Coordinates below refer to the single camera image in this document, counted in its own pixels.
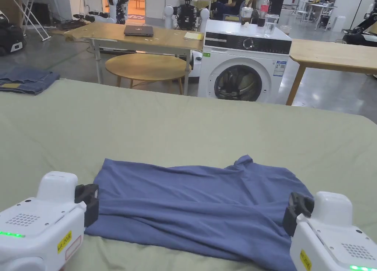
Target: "washing machine control panel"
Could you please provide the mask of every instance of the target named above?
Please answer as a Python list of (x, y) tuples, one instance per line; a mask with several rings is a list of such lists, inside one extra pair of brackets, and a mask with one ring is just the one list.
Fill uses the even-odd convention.
[(219, 33), (205, 34), (204, 45), (226, 49), (249, 50), (267, 53), (289, 54), (292, 41), (259, 37), (225, 35)]

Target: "chair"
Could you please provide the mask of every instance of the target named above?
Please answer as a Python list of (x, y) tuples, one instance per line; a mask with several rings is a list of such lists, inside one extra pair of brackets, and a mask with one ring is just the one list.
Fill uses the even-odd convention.
[(238, 17), (238, 21), (241, 22), (241, 9), (242, 9), (242, 7), (245, 7), (245, 3), (246, 3), (246, 0), (244, 0), (244, 1), (241, 3), (241, 6), (239, 7), (238, 15), (224, 14), (224, 15), (222, 16), (222, 20), (225, 21), (225, 18), (226, 18), (226, 17)]
[(297, 6), (295, 19), (297, 19), (297, 15), (300, 15), (301, 16), (300, 24), (302, 23), (302, 21), (304, 20), (306, 14), (307, 14), (307, 12), (305, 11), (305, 4), (306, 3), (304, 1), (299, 0), (299, 5)]

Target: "washing machine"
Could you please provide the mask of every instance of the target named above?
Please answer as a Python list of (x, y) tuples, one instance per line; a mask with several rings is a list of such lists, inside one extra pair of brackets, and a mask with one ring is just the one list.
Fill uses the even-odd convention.
[(291, 44), (278, 28), (208, 20), (198, 96), (274, 103)]

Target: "doorway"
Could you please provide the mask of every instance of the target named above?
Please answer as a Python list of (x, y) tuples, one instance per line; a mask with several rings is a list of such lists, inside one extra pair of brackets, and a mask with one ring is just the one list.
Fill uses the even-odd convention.
[[(102, 0), (102, 7), (105, 13), (109, 12), (108, 0)], [(145, 23), (145, 0), (130, 0), (128, 2), (127, 22), (144, 24)]]

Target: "laptop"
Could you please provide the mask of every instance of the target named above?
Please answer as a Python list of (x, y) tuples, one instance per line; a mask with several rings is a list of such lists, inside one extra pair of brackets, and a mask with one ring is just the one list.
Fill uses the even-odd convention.
[(153, 37), (153, 27), (127, 25), (124, 34), (126, 36)]

